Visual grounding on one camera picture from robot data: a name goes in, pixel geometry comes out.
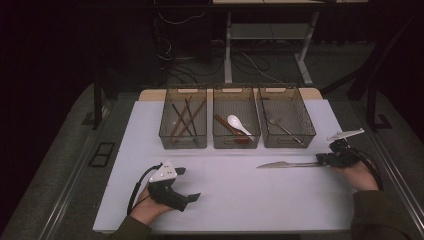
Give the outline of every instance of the silver knife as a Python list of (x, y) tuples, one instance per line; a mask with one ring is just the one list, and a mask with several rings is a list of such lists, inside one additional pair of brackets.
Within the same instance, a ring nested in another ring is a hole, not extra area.
[(289, 168), (289, 167), (322, 167), (319, 162), (311, 162), (311, 163), (288, 163), (285, 161), (267, 163), (256, 168)]

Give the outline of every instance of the sleeve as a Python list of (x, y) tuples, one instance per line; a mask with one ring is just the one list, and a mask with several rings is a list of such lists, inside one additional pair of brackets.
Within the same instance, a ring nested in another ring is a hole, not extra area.
[(412, 229), (393, 210), (382, 191), (361, 191), (353, 195), (353, 240), (412, 239)]
[(118, 230), (108, 236), (109, 240), (145, 240), (152, 229), (131, 216), (126, 216)]

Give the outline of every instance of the gray floor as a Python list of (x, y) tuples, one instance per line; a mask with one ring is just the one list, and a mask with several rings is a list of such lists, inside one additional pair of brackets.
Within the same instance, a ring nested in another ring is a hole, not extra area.
[[(300, 44), (296, 42), (279, 42), (274, 45), (261, 43), (255, 46), (261, 51), (254, 52), (251, 51), (251, 47), (238, 45), (237, 42), (234, 44), (233, 82), (275, 82), (258, 74), (250, 60), (240, 53), (243, 52), (268, 76), (284, 82), (297, 82), (302, 86), (301, 74), (293, 59), (293, 53), (300, 49)], [(193, 76), (199, 82), (223, 82), (224, 74), (221, 65), (223, 52), (219, 50), (219, 47), (217, 49), (210, 64), (199, 63), (196, 59), (181, 54), (178, 62), (192, 71), (191, 77), (173, 71), (172, 73), (177, 77), (170, 75), (168, 82), (179, 83), (178, 78), (181, 78), (192, 83)], [(306, 57), (306, 64), (314, 81), (314, 87), (327, 86), (355, 70), (365, 61), (372, 49), (373, 45), (367, 43), (347, 43), (341, 46), (312, 45)], [(329, 99), (343, 130), (354, 130), (360, 127), (366, 130), (365, 134), (350, 138), (350, 144), (368, 152), (377, 160), (385, 189), (390, 194), (394, 207), (411, 225), (414, 225), (414, 218), (411, 217), (413, 212), (404, 204), (408, 199), (405, 200), (403, 195), (399, 194), (399, 184), (391, 174), (385, 171), (385, 168), (387, 159), (393, 161), (416, 202), (423, 203), (424, 145), (383, 95), (378, 96), (377, 112), (384, 114), (393, 128), (379, 130), (376, 134), (372, 133), (363, 120), (365, 99), (359, 102), (348, 101), (345, 97), (348, 87), (349, 84), (342, 86), (326, 98)], [(91, 229), (132, 106), (137, 98), (138, 93), (125, 93), (121, 94), (118, 100), (109, 101), (104, 108), (105, 120), (98, 130), (93, 131), (91, 125), (84, 125), (86, 122), (84, 119), (93, 112), (92, 87), (81, 94), (1, 239), (105, 239), (103, 234), (95, 233)], [(89, 167), (87, 163), (100, 142), (116, 143), (111, 160), (105, 168)], [(286, 239), (275, 235), (256, 237), (257, 239)], [(416, 238), (421, 239), (418, 230)], [(300, 235), (300, 239), (345, 240), (350, 239), (350, 234), (348, 232), (305, 233)]]

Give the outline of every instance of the person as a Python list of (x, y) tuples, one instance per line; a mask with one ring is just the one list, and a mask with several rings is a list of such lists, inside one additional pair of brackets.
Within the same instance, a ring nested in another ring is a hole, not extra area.
[[(351, 222), (352, 240), (407, 240), (411, 229), (390, 207), (387, 194), (380, 191), (369, 169), (359, 161), (349, 168), (334, 168), (343, 174), (353, 188), (354, 216)], [(149, 225), (171, 207), (156, 203), (149, 197), (147, 186), (140, 193), (137, 204), (110, 240), (145, 240), (151, 232)]]

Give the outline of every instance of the fork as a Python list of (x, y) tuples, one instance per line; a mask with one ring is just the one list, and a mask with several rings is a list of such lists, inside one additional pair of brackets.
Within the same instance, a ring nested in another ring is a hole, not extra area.
[[(283, 129), (288, 135), (293, 135), (291, 132), (289, 132), (289, 130), (287, 130), (285, 127), (281, 126), (281, 124), (279, 124), (280, 120), (275, 119), (272, 114), (265, 110), (265, 118), (268, 120), (269, 123), (276, 125), (278, 127), (280, 127), (281, 129)], [(298, 138), (294, 137), (294, 140), (296, 140), (296, 142), (298, 142), (300, 145), (305, 146), (305, 144), (300, 141)]]

